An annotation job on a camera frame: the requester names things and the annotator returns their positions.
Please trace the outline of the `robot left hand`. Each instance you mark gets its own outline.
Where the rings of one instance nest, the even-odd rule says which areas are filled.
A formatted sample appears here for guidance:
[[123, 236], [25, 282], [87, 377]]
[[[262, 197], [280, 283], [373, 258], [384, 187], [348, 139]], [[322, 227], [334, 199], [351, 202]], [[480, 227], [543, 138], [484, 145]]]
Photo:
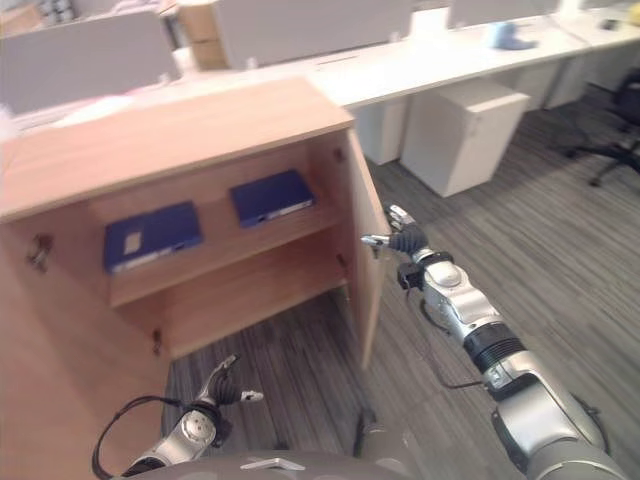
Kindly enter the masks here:
[[231, 378], [231, 369], [239, 360], [237, 354], [225, 358], [210, 374], [196, 400], [215, 407], [243, 402], [258, 402], [264, 394], [255, 390], [242, 390]]

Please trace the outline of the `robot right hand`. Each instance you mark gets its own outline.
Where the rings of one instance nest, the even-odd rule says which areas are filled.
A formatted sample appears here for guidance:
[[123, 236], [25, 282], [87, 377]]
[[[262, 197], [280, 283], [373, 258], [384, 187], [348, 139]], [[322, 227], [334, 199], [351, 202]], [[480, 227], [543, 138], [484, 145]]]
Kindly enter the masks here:
[[360, 240], [371, 248], [386, 248], [413, 257], [428, 247], [427, 235], [416, 220], [401, 206], [387, 204], [384, 213], [392, 228], [388, 235], [365, 234]]

